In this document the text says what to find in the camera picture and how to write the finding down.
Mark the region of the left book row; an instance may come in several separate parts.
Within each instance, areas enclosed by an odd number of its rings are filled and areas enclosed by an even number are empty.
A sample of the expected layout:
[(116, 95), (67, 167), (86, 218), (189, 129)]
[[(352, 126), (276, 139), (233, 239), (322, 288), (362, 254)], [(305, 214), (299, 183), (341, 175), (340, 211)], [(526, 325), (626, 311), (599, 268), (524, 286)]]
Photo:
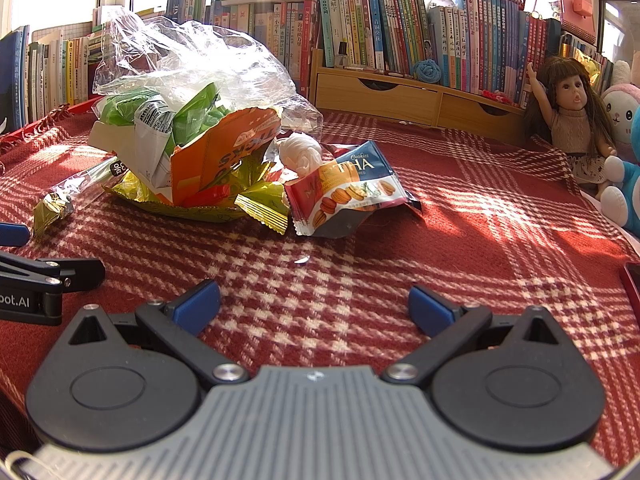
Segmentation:
[(244, 32), (160, 16), (143, 21), (117, 10), (99, 34), (101, 57), (89, 65), (90, 38), (36, 38), (27, 27), (1, 39), (1, 131), (18, 136), (30, 122), (50, 128), (91, 106), (105, 125), (127, 127), (144, 103), (179, 145), (246, 108), (274, 108), (284, 131), (316, 136), (323, 117), (298, 94), (285, 66)]

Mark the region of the orange white cardboard box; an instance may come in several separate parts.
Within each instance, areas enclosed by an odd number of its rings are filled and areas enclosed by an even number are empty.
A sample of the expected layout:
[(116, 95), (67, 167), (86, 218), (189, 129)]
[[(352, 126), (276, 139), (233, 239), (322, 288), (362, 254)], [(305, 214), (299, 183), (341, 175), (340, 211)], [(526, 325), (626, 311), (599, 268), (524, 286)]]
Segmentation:
[(175, 151), (170, 158), (171, 199), (176, 206), (213, 184), (242, 157), (269, 143), (279, 132), (274, 108), (237, 110)]

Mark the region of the green snack wrapper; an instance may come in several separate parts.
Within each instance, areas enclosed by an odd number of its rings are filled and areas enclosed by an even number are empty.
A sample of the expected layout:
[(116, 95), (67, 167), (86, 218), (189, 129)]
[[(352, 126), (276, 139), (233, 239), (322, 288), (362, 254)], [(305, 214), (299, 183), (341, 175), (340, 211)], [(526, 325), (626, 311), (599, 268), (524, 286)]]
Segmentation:
[(127, 90), (98, 103), (100, 122), (134, 127), (128, 139), (134, 160), (128, 167), (147, 178), (154, 188), (170, 185), (170, 156), (230, 113), (217, 104), (215, 84), (206, 84), (189, 102), (174, 112), (160, 92), (148, 88)]

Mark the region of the brown haired doll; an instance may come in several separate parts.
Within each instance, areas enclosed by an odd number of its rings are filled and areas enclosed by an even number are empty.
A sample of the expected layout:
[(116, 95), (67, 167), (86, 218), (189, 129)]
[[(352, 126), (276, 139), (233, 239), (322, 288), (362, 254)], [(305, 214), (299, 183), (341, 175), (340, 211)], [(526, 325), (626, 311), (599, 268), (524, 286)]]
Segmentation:
[(578, 184), (600, 197), (610, 185), (604, 162), (616, 148), (611, 118), (585, 67), (574, 58), (549, 56), (539, 70), (528, 64), (526, 73), (533, 93), (525, 112), (527, 132), (561, 150)]

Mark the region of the gold foil snack bag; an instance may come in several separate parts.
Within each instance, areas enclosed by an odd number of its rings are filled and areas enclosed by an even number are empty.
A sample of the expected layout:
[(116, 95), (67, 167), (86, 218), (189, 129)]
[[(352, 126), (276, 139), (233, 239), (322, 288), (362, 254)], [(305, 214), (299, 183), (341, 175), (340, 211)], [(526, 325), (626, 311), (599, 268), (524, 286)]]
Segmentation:
[(130, 171), (108, 192), (153, 214), (217, 223), (249, 216), (283, 234), (288, 200), (280, 182), (282, 170), (277, 145), (270, 143), (239, 160), (217, 183), (181, 206), (160, 200)]

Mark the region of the red plaid blanket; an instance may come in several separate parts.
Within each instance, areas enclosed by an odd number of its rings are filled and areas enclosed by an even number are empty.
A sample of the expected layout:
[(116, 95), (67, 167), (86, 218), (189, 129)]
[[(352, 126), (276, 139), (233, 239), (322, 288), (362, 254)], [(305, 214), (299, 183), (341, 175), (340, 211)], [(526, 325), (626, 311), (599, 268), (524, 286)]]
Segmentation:
[(64, 299), (126, 312), (203, 278), (221, 290), (206, 344), (265, 364), (383, 368), (421, 334), (407, 296), (423, 284), (457, 304), (550, 310), (598, 372), (606, 407), (594, 447), (621, 465), (639, 451), (639, 327), (620, 269), (634, 248), (543, 145), (512, 148), (458, 130), (326, 113), (326, 143), (372, 140), (421, 204), (382, 209), (340, 240), (278, 234), (251, 218), (150, 214), (112, 194), (51, 226), (27, 258), (98, 258), (104, 283)]

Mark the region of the white tissue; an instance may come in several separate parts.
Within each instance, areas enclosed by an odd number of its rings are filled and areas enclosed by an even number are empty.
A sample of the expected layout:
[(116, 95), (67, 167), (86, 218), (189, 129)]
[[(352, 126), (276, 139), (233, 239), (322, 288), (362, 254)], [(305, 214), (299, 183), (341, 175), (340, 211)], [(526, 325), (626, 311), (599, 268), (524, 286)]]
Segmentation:
[(278, 142), (282, 164), (300, 178), (308, 176), (322, 164), (322, 147), (312, 136), (293, 132)]

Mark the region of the blue macaron snack packet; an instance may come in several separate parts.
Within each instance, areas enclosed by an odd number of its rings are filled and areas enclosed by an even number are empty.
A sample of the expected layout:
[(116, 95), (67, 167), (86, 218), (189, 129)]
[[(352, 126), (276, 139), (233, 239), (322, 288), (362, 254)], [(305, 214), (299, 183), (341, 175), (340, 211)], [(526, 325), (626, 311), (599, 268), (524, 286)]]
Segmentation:
[(300, 236), (345, 237), (373, 211), (419, 206), (371, 140), (324, 162), (306, 177), (286, 182), (284, 188)]

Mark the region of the wooden drawer shelf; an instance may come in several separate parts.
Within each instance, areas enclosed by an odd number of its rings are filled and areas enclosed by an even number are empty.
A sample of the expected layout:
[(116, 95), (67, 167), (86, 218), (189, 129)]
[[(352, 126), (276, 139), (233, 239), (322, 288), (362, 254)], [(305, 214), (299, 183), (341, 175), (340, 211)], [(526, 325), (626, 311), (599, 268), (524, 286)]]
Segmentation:
[(518, 107), (410, 78), (326, 68), (320, 50), (312, 52), (309, 99), (322, 110), (464, 130), (512, 145), (525, 142)]

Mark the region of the clear plastic bag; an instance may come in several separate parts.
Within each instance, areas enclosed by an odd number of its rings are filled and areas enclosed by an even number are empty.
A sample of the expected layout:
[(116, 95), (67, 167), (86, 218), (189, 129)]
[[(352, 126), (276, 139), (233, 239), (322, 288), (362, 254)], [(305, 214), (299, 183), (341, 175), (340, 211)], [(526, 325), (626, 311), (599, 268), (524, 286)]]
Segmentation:
[(172, 110), (213, 82), (228, 110), (277, 107), (285, 130), (320, 136), (322, 114), (297, 93), (280, 61), (244, 32), (161, 16), (142, 21), (122, 9), (103, 27), (93, 91), (101, 96), (149, 88)]

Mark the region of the blue plush toy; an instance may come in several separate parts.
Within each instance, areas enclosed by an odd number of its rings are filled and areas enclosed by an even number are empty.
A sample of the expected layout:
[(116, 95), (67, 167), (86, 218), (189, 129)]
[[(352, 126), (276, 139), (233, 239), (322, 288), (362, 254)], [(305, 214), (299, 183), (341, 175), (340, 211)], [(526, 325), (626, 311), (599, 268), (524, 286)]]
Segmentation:
[(600, 197), (601, 212), (626, 231), (640, 234), (640, 167), (611, 155), (605, 159), (603, 172), (612, 182)]

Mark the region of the pink white plush bunny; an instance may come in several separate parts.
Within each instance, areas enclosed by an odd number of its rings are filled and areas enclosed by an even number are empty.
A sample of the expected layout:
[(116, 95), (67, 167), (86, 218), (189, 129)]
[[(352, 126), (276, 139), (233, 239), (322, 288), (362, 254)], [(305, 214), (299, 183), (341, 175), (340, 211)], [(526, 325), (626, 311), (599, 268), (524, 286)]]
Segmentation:
[(602, 100), (613, 125), (612, 139), (617, 156), (637, 162), (631, 145), (631, 127), (639, 107), (639, 88), (631, 82), (631, 70), (624, 60), (613, 65), (611, 85), (602, 93)]

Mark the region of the book row on shelf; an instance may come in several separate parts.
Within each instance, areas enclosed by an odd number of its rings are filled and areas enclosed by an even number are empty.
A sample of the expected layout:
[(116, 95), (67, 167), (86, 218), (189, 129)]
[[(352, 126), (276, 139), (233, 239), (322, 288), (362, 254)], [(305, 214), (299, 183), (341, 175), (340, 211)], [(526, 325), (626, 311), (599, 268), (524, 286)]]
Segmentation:
[(329, 68), (416, 78), (431, 58), (439, 84), (525, 106), (526, 66), (559, 53), (561, 26), (510, 0), (320, 0)]

